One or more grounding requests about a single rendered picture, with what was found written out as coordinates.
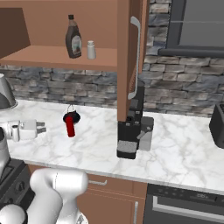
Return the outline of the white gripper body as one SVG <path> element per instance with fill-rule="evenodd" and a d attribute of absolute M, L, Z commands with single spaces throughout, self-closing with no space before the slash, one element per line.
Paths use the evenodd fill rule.
<path fill-rule="evenodd" d="M 37 133 L 37 121 L 36 120 L 23 120 L 18 126 L 19 137 L 21 140 L 35 139 Z"/>

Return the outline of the dark brown cabinet door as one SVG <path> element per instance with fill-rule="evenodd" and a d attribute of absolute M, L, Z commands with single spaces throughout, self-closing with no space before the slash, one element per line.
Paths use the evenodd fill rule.
<path fill-rule="evenodd" d="M 29 46 L 22 8 L 0 8 L 0 59 Z"/>

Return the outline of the grey metal pot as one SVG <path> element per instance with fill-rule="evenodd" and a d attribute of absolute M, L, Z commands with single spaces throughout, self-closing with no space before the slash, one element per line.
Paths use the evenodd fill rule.
<path fill-rule="evenodd" d="M 13 109 L 18 105 L 12 93 L 10 83 L 3 73 L 0 73 L 0 110 Z"/>

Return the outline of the black stove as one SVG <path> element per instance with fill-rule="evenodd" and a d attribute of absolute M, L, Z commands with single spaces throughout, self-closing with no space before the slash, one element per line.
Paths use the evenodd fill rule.
<path fill-rule="evenodd" d="M 0 178 L 0 203 L 16 204 L 27 210 L 35 196 L 30 188 L 30 171 L 23 160 L 10 159 Z M 18 190 L 18 183 L 24 182 L 24 190 Z"/>

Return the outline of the black and grey coffee machine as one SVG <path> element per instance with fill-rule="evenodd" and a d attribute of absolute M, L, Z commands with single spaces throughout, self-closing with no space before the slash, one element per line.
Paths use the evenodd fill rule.
<path fill-rule="evenodd" d="M 140 80 L 126 121 L 118 123 L 116 155 L 119 158 L 135 159 L 138 149 L 148 151 L 151 148 L 154 118 L 143 116 L 143 108 L 144 83 Z"/>

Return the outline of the white shaker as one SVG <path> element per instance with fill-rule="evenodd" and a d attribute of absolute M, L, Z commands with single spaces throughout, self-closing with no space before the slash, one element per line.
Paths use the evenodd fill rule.
<path fill-rule="evenodd" d="M 95 42 L 93 40 L 87 42 L 87 58 L 89 60 L 94 60 L 96 58 Z"/>

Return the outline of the brown syrup bottle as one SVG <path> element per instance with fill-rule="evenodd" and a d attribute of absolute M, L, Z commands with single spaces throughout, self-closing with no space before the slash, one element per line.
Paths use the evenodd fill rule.
<path fill-rule="evenodd" d="M 81 34 L 77 23 L 74 21 L 74 15 L 68 16 L 68 29 L 66 32 L 66 49 L 71 59 L 81 56 L 82 42 Z"/>

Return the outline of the brown drawer front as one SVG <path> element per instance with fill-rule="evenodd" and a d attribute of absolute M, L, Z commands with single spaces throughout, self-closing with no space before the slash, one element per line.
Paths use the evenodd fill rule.
<path fill-rule="evenodd" d="M 88 174 L 88 177 L 89 180 L 93 181 L 108 181 L 106 185 L 94 185 L 89 183 L 87 188 L 89 193 L 97 193 L 105 196 L 137 197 L 142 199 L 146 196 L 146 183 L 93 174 Z"/>

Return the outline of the brown base cupboard door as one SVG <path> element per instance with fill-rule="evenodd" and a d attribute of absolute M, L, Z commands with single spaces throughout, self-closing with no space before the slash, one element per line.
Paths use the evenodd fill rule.
<path fill-rule="evenodd" d="M 136 224 L 143 224 L 145 199 L 142 198 L 86 192 L 78 197 L 77 204 L 89 224 L 133 224 L 135 201 L 138 201 Z"/>

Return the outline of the black dishwasher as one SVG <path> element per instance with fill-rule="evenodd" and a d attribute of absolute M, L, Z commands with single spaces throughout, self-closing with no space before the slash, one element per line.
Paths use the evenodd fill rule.
<path fill-rule="evenodd" d="M 154 211 L 152 209 L 153 196 L 157 196 L 157 202 L 162 205 L 224 215 L 224 195 L 148 184 L 143 224 L 221 224 L 214 221 Z"/>

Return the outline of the black toaster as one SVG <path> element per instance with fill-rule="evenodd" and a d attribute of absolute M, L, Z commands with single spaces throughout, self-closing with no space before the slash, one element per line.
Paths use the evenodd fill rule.
<path fill-rule="evenodd" d="M 209 123 L 214 143 L 224 149 L 224 104 L 216 104 Z"/>

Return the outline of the dark grey framed window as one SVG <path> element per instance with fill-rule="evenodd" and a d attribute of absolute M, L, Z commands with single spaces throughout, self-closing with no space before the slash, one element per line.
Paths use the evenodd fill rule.
<path fill-rule="evenodd" d="M 224 58 L 224 0 L 171 0 L 163 56 Z"/>

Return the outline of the brown wooden wall cabinet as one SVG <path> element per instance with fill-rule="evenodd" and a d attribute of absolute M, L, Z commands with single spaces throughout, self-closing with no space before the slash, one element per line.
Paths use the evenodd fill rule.
<path fill-rule="evenodd" d="M 0 0 L 0 8 L 22 8 L 30 45 L 0 59 L 0 65 L 80 70 L 117 70 L 117 0 Z M 80 29 L 82 53 L 66 48 L 68 16 Z M 88 59 L 88 41 L 95 59 Z"/>

